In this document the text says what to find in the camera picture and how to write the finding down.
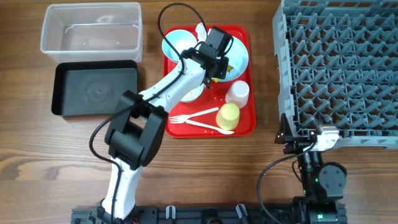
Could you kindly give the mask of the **light blue plate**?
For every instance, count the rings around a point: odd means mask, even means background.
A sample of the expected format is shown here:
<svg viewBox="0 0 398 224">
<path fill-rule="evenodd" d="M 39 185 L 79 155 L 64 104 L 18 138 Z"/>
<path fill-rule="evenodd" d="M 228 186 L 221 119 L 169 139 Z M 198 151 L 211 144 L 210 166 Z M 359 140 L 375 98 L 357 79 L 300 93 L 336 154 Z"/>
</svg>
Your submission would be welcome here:
<svg viewBox="0 0 398 224">
<path fill-rule="evenodd" d="M 237 38 L 233 37 L 234 41 L 231 49 L 226 54 L 229 58 L 229 66 L 232 67 L 230 72 L 226 72 L 224 79 L 219 79 L 219 82 L 229 82 L 241 76 L 249 62 L 249 54 L 246 46 Z"/>
</svg>

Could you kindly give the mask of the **green bowl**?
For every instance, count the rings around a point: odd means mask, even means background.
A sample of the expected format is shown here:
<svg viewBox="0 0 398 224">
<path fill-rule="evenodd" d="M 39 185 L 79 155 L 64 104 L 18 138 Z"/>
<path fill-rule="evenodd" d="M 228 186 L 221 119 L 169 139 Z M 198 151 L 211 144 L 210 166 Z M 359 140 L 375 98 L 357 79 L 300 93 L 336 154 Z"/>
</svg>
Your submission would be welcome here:
<svg viewBox="0 0 398 224">
<path fill-rule="evenodd" d="M 182 103 L 190 103 L 195 101 L 203 92 L 204 90 L 204 84 L 201 84 L 197 88 L 189 91 L 181 100 L 180 102 Z"/>
</svg>

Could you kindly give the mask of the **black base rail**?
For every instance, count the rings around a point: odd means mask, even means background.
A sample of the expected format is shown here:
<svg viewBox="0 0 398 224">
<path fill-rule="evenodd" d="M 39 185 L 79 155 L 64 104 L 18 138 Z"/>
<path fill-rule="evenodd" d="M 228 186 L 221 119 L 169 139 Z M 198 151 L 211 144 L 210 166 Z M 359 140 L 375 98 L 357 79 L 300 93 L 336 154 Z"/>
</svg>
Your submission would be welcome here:
<svg viewBox="0 0 398 224">
<path fill-rule="evenodd" d="M 337 223 L 347 224 L 345 205 L 293 205 L 278 204 L 267 208 L 245 207 L 180 207 L 169 205 L 136 206 L 126 218 L 111 220 L 110 214 L 99 207 L 72 210 L 71 223 L 128 223 L 128 224 L 207 224 L 207 223 Z"/>
</svg>

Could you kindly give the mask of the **yellow plastic cup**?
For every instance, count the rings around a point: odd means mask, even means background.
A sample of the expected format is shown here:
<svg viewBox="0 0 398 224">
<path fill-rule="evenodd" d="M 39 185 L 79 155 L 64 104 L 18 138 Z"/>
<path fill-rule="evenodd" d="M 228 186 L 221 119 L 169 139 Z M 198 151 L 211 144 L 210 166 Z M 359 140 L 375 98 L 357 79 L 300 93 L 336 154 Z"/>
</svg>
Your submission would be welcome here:
<svg viewBox="0 0 398 224">
<path fill-rule="evenodd" d="M 233 130 L 238 126 L 240 110 L 234 103 L 224 104 L 216 115 L 217 125 L 224 130 Z"/>
</svg>

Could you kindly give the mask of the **black plastic tray bin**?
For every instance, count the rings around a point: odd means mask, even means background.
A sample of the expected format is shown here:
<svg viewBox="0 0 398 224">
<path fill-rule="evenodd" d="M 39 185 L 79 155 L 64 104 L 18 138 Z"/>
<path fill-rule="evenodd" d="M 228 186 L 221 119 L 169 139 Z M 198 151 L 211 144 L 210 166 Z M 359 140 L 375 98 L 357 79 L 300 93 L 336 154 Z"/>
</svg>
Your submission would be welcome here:
<svg viewBox="0 0 398 224">
<path fill-rule="evenodd" d="M 111 114 L 124 92 L 137 92 L 137 84 L 133 60 L 60 63 L 55 69 L 51 111 L 63 117 Z"/>
</svg>

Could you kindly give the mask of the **clear plastic waste bin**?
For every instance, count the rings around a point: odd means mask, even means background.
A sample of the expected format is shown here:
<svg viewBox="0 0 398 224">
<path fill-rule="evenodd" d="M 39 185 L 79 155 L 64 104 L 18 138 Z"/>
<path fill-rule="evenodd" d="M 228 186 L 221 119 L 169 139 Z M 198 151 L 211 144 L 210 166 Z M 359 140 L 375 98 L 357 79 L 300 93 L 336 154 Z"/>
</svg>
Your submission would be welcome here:
<svg viewBox="0 0 398 224">
<path fill-rule="evenodd" d="M 51 4 L 40 50 L 58 63 L 143 58 L 142 9 L 138 2 Z"/>
</svg>

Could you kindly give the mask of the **white plastic fork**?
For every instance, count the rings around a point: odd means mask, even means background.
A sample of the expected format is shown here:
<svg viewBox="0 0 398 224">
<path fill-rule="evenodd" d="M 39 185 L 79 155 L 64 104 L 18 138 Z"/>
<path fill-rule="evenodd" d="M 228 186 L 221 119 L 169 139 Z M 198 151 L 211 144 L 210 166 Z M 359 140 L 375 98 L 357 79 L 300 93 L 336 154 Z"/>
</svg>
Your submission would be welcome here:
<svg viewBox="0 0 398 224">
<path fill-rule="evenodd" d="M 218 110 L 219 110 L 219 108 L 215 107 L 215 108 L 210 108 L 210 109 L 207 109 L 207 110 L 199 111 L 199 112 L 196 112 L 196 113 L 193 113 L 193 114 L 180 114 L 180 115 L 177 115 L 177 116 L 169 117 L 169 121 L 170 121 L 170 123 L 181 124 L 181 123 L 186 122 L 186 120 L 188 120 L 189 118 L 193 118 L 193 117 L 196 117 L 196 116 L 201 116 L 201 115 L 204 115 L 204 114 L 212 113 L 212 112 L 215 112 L 215 111 L 218 111 Z"/>
</svg>

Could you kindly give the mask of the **pink plastic cup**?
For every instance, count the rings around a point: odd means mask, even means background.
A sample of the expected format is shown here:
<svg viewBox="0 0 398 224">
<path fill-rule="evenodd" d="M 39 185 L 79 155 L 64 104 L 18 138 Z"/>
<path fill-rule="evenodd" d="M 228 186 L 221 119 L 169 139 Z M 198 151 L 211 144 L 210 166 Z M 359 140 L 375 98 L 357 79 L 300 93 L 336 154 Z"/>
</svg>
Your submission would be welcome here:
<svg viewBox="0 0 398 224">
<path fill-rule="evenodd" d="M 249 85 L 242 81 L 235 81 L 225 95 L 227 103 L 234 103 L 238 108 L 246 106 L 249 98 Z"/>
</svg>

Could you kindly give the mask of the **yellow snack wrapper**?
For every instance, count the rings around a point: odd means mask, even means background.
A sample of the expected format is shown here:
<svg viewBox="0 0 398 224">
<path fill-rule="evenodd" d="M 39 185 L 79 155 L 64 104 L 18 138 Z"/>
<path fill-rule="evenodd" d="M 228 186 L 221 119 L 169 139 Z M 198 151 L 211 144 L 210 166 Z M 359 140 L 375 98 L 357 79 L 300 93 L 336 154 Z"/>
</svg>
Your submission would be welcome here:
<svg viewBox="0 0 398 224">
<path fill-rule="evenodd" d="M 230 66 L 230 65 L 228 65 L 228 66 L 227 66 L 227 69 L 226 69 L 226 73 L 230 73 L 230 71 L 232 71 L 232 69 L 233 69 L 233 67 Z M 213 80 L 215 83 L 217 83 L 217 82 L 220 81 L 220 78 L 212 78 L 212 80 Z"/>
</svg>

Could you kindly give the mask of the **white plastic spoon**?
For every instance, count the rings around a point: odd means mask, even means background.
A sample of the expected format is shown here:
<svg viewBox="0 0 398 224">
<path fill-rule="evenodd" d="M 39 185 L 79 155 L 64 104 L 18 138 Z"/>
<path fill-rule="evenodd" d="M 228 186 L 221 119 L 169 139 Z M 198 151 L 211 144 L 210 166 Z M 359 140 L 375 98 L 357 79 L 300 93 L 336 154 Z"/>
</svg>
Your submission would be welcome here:
<svg viewBox="0 0 398 224">
<path fill-rule="evenodd" d="M 199 127 L 203 127 L 203 128 L 213 129 L 213 130 L 218 131 L 219 133 L 225 134 L 225 135 L 234 134 L 234 131 L 224 130 L 224 129 L 216 127 L 216 126 L 211 126 L 209 124 L 204 124 L 204 123 L 200 123 L 200 122 L 197 122 L 197 121 L 192 121 L 190 119 L 187 119 L 185 122 L 187 124 L 191 124 L 191 125 L 194 125 L 194 126 L 199 126 Z"/>
</svg>

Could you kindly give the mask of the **grey dishwasher rack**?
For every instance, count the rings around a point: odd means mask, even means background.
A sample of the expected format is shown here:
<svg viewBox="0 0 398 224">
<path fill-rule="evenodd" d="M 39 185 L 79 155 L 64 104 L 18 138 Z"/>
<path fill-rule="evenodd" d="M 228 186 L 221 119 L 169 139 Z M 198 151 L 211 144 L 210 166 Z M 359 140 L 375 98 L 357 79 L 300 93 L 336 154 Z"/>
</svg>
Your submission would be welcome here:
<svg viewBox="0 0 398 224">
<path fill-rule="evenodd" d="M 279 114 L 292 134 L 321 116 L 337 147 L 397 148 L 397 2 L 283 0 L 272 20 Z"/>
</svg>

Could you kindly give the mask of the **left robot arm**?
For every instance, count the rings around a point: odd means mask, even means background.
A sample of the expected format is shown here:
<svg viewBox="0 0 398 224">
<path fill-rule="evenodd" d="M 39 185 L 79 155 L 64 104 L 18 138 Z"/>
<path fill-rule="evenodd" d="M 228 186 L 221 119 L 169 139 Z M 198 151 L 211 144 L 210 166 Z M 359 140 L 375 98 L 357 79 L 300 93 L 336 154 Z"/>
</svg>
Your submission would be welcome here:
<svg viewBox="0 0 398 224">
<path fill-rule="evenodd" d="M 126 91 L 115 113 L 103 121 L 108 130 L 108 162 L 112 174 L 108 193 L 98 206 L 105 223 L 124 223 L 136 206 L 136 190 L 142 170 L 157 154 L 163 140 L 169 112 L 190 91 L 212 78 L 224 78 L 230 44 L 201 43 L 180 54 L 177 66 L 154 86 L 140 92 Z"/>
</svg>

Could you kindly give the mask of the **white napkin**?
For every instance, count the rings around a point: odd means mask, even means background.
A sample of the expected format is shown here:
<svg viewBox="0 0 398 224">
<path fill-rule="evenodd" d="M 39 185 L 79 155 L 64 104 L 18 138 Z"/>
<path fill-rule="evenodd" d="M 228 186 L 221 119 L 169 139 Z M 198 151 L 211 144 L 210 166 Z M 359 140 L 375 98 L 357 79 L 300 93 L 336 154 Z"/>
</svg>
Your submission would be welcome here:
<svg viewBox="0 0 398 224">
<path fill-rule="evenodd" d="M 195 32 L 197 33 L 197 39 L 199 42 L 205 41 L 210 33 L 211 29 L 205 28 L 205 26 L 202 23 L 199 23 L 196 28 Z"/>
</svg>

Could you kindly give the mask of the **light blue bowl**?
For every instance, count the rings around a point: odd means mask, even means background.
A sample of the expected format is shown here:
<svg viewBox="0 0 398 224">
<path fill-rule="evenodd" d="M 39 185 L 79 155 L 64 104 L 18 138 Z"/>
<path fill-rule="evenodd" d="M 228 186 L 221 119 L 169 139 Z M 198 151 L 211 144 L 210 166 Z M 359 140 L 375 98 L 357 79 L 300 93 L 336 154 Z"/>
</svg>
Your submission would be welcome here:
<svg viewBox="0 0 398 224">
<path fill-rule="evenodd" d="M 165 37 L 178 53 L 182 53 L 183 50 L 187 50 L 197 44 L 196 37 L 191 32 L 183 29 L 173 30 Z M 171 62 L 178 63 L 180 61 L 178 55 L 165 40 L 162 41 L 162 51 Z"/>
</svg>

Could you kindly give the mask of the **red serving tray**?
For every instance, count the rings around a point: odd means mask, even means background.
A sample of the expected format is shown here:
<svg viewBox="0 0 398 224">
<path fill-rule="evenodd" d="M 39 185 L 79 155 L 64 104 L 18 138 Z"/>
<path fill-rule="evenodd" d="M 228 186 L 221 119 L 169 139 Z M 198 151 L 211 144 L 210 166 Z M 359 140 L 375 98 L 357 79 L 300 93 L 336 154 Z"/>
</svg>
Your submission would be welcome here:
<svg viewBox="0 0 398 224">
<path fill-rule="evenodd" d="M 239 25 L 219 25 L 217 27 L 230 33 L 233 37 L 237 37 L 246 46 L 249 54 L 249 62 L 245 72 L 237 79 L 229 82 L 212 82 L 211 88 L 205 88 L 203 90 L 203 93 L 195 101 L 190 103 L 178 103 L 169 113 L 169 116 L 176 116 L 180 114 L 193 114 L 215 107 L 221 108 L 226 103 L 225 94 L 229 90 L 230 86 L 237 80 L 242 80 L 249 85 L 250 91 L 248 102 L 245 107 L 240 109 L 240 119 L 238 126 L 233 130 L 234 134 L 224 135 L 213 129 L 194 126 L 187 123 L 172 124 L 168 121 L 165 132 L 167 132 L 167 134 L 169 134 L 173 138 L 215 138 L 228 136 L 245 136 L 252 133 L 254 131 L 254 128 L 256 127 L 256 107 L 254 102 L 254 90 L 252 84 L 252 70 L 248 33 L 243 27 Z M 166 34 L 177 29 L 187 30 L 197 38 L 195 26 L 172 27 L 166 31 Z M 175 66 L 176 63 L 171 62 L 165 55 L 163 55 L 164 76 L 171 72 L 175 68 Z M 200 123 L 209 124 L 211 126 L 217 126 L 216 112 L 204 114 L 202 116 L 197 116 L 191 119 Z"/>
</svg>

